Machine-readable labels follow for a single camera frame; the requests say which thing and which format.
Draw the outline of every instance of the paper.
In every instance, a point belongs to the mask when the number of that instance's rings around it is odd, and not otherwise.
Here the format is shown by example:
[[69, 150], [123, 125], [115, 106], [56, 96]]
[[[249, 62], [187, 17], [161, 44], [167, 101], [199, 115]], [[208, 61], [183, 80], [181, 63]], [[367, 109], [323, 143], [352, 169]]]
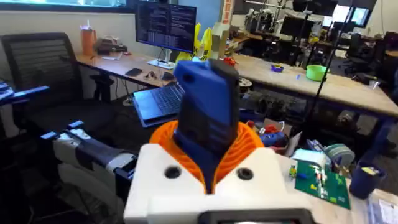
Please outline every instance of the paper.
[[398, 206], [383, 200], [380, 200], [379, 204], [383, 222], [385, 224], [398, 223]]

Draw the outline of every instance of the computer mouse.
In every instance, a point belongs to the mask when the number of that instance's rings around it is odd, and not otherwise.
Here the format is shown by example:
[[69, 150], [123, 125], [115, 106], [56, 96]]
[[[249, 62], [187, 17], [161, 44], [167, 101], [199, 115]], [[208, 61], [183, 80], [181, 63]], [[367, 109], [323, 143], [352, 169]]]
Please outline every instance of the computer mouse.
[[170, 81], [174, 79], [174, 75], [171, 74], [170, 72], [164, 72], [164, 74], [162, 75], [162, 80], [163, 81]]

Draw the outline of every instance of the wall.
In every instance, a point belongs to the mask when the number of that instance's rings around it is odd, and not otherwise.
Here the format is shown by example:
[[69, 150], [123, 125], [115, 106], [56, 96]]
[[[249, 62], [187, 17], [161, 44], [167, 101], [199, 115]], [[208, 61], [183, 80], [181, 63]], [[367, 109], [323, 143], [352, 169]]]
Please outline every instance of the wall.
[[213, 28], [214, 23], [218, 22], [221, 2], [223, 0], [179, 0], [182, 6], [193, 6], [197, 8], [197, 23], [200, 22], [201, 29], [198, 39], [201, 40], [207, 28]]
[[373, 12], [366, 26], [366, 29], [357, 29], [362, 34], [374, 36], [383, 34], [382, 15], [384, 16], [384, 32], [398, 32], [398, 1], [397, 0], [377, 0]]
[[[20, 34], [29, 32], [64, 32], [69, 36], [74, 51], [81, 52], [80, 25], [90, 20], [90, 25], [97, 31], [97, 36], [113, 35], [119, 37], [123, 44], [127, 45], [129, 51], [142, 53], [157, 57], [159, 48], [136, 42], [134, 14], [96, 14], [96, 13], [74, 13], [74, 12], [19, 12], [0, 11], [0, 35]], [[83, 89], [86, 98], [92, 97], [95, 84], [88, 78], [96, 72], [82, 68]], [[6, 56], [0, 44], [0, 77], [11, 79]], [[129, 91], [137, 89], [134, 83], [127, 83]], [[111, 87], [111, 97], [115, 99], [116, 85]], [[118, 96], [126, 95], [124, 86], [119, 82]], [[8, 121], [11, 107], [0, 108], [3, 123], [6, 121], [6, 132], [8, 136], [18, 134], [18, 130], [12, 127]]]

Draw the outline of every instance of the green circuit board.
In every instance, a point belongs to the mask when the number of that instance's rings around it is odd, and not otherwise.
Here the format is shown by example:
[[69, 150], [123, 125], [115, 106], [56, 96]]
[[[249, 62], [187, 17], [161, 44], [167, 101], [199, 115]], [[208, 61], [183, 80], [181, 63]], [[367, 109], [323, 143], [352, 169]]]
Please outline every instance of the green circuit board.
[[297, 163], [295, 188], [343, 208], [351, 209], [346, 179], [332, 171], [325, 170], [326, 180], [322, 183], [316, 173], [321, 168], [306, 162]]

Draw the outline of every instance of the black hole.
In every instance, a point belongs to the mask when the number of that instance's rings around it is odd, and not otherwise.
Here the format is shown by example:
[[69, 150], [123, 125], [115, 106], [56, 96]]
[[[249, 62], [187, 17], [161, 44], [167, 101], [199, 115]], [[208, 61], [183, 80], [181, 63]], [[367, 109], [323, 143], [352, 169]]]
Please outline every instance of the black hole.
[[193, 83], [193, 81], [194, 81], [193, 76], [189, 75], [189, 74], [183, 75], [182, 80], [184, 80], [184, 82], [186, 82], [186, 83]]
[[251, 180], [253, 178], [253, 171], [251, 169], [239, 168], [236, 172], [241, 180]]
[[176, 166], [170, 166], [166, 169], [164, 175], [169, 179], [177, 178], [181, 175], [181, 169]]

